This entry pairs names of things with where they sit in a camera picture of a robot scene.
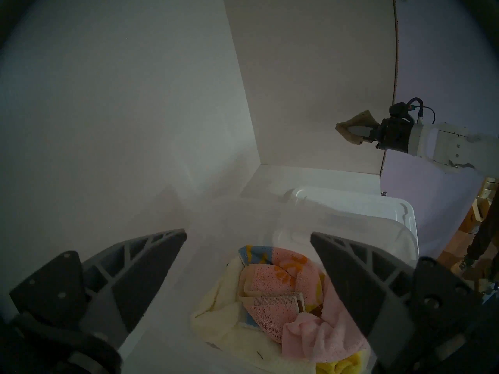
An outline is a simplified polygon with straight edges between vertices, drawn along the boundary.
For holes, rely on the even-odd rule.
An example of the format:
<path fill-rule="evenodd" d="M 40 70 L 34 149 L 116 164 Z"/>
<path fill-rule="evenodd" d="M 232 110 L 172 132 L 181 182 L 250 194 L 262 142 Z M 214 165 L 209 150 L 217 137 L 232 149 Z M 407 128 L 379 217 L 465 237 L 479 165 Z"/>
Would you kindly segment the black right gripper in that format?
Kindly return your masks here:
<path fill-rule="evenodd" d="M 376 141 L 376 149 L 408 153 L 409 138 L 415 120 L 409 115 L 409 106 L 404 102 L 389 108 L 389 118 L 379 126 L 353 126 L 352 134 L 364 141 Z"/>

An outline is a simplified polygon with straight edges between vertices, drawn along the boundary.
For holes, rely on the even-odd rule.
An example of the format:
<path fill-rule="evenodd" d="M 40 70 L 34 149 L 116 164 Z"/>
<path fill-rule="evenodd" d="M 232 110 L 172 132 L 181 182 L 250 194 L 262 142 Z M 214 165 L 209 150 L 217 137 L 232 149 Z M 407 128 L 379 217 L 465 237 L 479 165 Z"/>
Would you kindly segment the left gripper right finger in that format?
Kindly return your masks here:
<path fill-rule="evenodd" d="M 480 299 L 434 259 L 413 268 L 367 244 L 313 232 L 310 243 L 376 367 L 472 367 Z"/>

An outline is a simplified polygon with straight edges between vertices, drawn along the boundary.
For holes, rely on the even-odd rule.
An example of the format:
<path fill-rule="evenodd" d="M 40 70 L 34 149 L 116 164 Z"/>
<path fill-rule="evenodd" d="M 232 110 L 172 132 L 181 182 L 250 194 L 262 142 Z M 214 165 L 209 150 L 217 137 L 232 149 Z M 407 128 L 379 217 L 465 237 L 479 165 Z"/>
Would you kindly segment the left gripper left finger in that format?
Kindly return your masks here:
<path fill-rule="evenodd" d="M 81 261 L 64 251 L 10 291 L 20 314 L 41 323 L 104 337 L 119 350 L 154 300 L 178 252 L 184 229 L 116 243 Z"/>

